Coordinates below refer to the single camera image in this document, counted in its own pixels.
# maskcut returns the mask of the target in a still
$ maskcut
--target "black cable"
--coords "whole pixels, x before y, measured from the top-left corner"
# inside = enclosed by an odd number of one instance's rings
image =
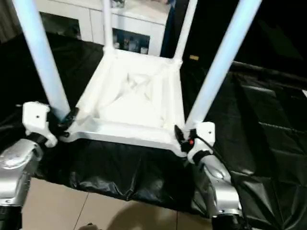
[[[10,129],[18,129],[18,128],[23,128],[22,123],[13,123],[9,125],[0,126],[0,132],[8,131]]]

